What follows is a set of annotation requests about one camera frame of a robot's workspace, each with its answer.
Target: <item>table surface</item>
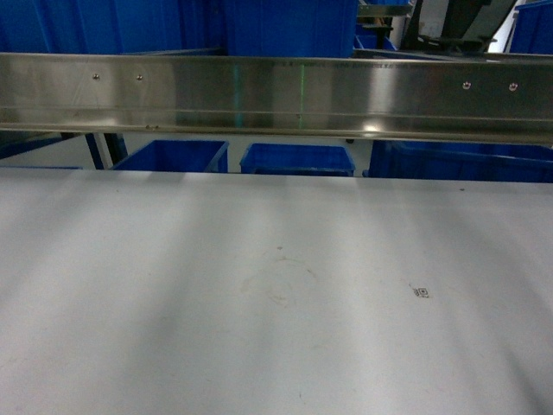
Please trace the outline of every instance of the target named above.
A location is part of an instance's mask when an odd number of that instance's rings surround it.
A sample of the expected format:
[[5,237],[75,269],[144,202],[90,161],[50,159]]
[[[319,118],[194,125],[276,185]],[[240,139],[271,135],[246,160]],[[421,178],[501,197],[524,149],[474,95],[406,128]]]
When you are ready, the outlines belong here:
[[0,169],[0,413],[552,413],[552,207],[546,184]]

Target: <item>metal frame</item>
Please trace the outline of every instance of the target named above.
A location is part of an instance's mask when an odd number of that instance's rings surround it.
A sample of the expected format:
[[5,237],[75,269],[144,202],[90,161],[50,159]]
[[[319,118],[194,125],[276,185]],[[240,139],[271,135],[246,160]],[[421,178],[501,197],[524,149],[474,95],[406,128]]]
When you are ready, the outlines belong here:
[[553,64],[0,54],[0,130],[548,144]]

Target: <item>metal leg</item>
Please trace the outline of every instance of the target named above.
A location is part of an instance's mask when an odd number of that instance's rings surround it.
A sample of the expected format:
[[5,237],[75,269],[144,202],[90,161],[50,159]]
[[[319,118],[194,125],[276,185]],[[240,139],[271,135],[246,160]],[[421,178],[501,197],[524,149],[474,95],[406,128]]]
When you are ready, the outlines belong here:
[[119,134],[106,133],[104,134],[104,137],[107,148],[110,151],[111,161],[114,165],[128,156],[123,136]]
[[92,160],[94,161],[94,167],[96,170],[103,170],[105,169],[104,163],[102,162],[102,156],[100,155],[100,150],[98,148],[98,144],[96,143],[96,138],[94,137],[94,134],[86,134],[86,143],[88,144],[88,149],[90,150],[90,155],[92,157]]

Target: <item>stain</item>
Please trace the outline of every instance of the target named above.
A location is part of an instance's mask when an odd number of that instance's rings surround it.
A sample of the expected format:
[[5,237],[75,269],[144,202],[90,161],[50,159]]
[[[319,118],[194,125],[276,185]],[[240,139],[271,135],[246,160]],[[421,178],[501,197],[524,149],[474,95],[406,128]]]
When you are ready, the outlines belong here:
[[310,270],[309,268],[307,268],[305,271],[307,271],[308,274],[309,274],[311,277],[313,277],[313,279],[314,279],[315,281],[319,281],[319,277],[318,277],[317,274],[315,274],[312,270]]
[[246,278],[244,281],[242,281],[242,286],[240,287],[240,292],[242,294],[248,292],[250,290],[251,285],[251,278]]
[[289,262],[294,262],[296,264],[303,264],[303,261],[300,261],[299,259],[288,258],[285,255],[277,259],[275,262],[281,262],[281,261],[289,261]]
[[267,297],[276,305],[280,305],[281,307],[284,307],[284,308],[288,307],[288,298],[282,295],[278,295],[272,290],[267,290],[266,294],[267,294]]

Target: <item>blue bin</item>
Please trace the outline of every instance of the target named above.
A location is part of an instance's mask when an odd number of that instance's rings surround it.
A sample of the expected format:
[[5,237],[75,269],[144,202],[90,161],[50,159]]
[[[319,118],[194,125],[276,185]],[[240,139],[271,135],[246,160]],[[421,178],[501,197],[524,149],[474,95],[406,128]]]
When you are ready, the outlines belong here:
[[222,0],[0,0],[0,51],[123,54],[225,46]]
[[[376,49],[376,35],[356,35],[353,42],[353,47],[356,49]],[[387,37],[384,38],[384,50],[397,50],[394,44]]]
[[347,149],[331,145],[251,144],[240,161],[242,173],[286,176],[353,176]]
[[363,176],[553,182],[553,150],[536,145],[375,141]]
[[511,53],[553,54],[553,0],[524,4],[516,10]]
[[226,173],[227,149],[227,141],[154,140],[112,169]]
[[358,0],[224,2],[229,55],[352,55]]

